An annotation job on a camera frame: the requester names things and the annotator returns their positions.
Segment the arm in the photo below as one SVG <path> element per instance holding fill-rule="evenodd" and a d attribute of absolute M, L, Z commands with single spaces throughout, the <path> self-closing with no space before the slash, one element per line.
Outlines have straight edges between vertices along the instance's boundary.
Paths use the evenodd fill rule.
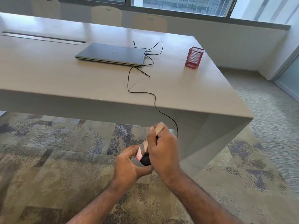
<path fill-rule="evenodd" d="M 137 167 L 131 162 L 139 145 L 126 148 L 115 161 L 114 176 L 104 191 L 67 224 L 101 224 L 117 201 L 142 176 L 153 171 L 152 166 Z"/>
<path fill-rule="evenodd" d="M 242 223 L 185 174 L 179 164 L 178 139 L 165 126 L 159 133 L 151 127 L 147 141 L 151 164 L 162 182 L 181 201 L 195 223 Z"/>

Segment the person's left arm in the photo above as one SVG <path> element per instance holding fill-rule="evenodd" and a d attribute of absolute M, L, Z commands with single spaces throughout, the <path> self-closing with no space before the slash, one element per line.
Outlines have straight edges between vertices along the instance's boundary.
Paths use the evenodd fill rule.
<path fill-rule="evenodd" d="M 131 158 L 136 154 L 139 145 L 126 148 L 115 161 L 114 176 L 104 191 L 87 207 L 74 216 L 67 224 L 101 224 L 117 201 L 142 176 L 152 173 L 152 166 L 137 167 Z"/>

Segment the white chair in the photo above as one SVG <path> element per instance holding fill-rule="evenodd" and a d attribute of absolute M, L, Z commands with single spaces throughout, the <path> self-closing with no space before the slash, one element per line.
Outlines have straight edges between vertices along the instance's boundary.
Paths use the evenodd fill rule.
<path fill-rule="evenodd" d="M 131 27 L 140 30 L 167 32 L 167 20 L 155 15 L 136 13 Z"/>
<path fill-rule="evenodd" d="M 58 0 L 31 0 L 35 16 L 60 19 L 60 3 Z"/>
<path fill-rule="evenodd" d="M 92 23 L 121 26 L 121 11 L 110 6 L 94 6 L 92 7 Z"/>

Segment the hand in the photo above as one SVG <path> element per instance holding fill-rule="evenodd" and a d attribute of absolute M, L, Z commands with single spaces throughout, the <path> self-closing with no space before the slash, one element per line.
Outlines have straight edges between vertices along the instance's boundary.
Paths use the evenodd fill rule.
<path fill-rule="evenodd" d="M 157 140 L 155 126 L 150 128 L 147 135 L 150 161 L 161 180 L 167 185 L 176 174 L 182 172 L 179 163 L 178 139 L 165 125 Z"/>
<path fill-rule="evenodd" d="M 140 145 L 127 147 L 116 158 L 114 176 L 112 182 L 123 192 L 126 192 L 142 176 L 152 173 L 153 167 L 138 167 L 132 163 L 131 159 L 136 154 Z"/>

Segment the pen holder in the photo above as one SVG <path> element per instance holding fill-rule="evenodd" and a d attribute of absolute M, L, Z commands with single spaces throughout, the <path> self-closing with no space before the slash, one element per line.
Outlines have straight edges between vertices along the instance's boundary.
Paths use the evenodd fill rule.
<path fill-rule="evenodd" d="M 191 47 L 189 49 L 188 57 L 185 63 L 186 67 L 196 69 L 199 66 L 200 60 L 202 59 L 202 55 L 204 53 L 204 49 Z"/>

